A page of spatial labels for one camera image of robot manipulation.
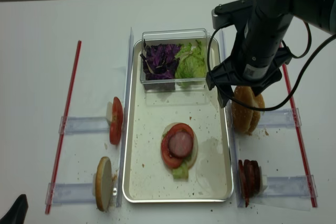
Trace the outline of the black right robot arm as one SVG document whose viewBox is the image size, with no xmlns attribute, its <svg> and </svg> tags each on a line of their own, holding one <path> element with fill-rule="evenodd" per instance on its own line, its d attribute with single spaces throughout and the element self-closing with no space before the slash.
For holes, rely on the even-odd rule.
<svg viewBox="0 0 336 224">
<path fill-rule="evenodd" d="M 280 43 L 294 17 L 334 34 L 335 0 L 238 0 L 216 6 L 213 27 L 235 26 L 237 34 L 230 56 L 207 74 L 207 86 L 250 86 L 260 94 L 278 82 L 280 67 L 290 60 Z"/>
</svg>

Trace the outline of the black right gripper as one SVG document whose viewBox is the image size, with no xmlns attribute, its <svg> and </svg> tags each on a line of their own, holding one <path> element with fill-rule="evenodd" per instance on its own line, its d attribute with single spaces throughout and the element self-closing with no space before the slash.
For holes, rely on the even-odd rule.
<svg viewBox="0 0 336 224">
<path fill-rule="evenodd" d="M 286 49 L 280 48 L 269 66 L 255 67 L 242 64 L 243 71 L 239 72 L 239 67 L 235 65 L 234 59 L 230 56 L 207 73 L 206 83 L 210 90 L 217 86 L 218 103 L 221 108 L 224 108 L 232 98 L 231 86 L 252 87 L 254 95 L 258 96 L 270 85 L 281 80 L 280 67 L 290 61 L 291 56 Z"/>
</svg>

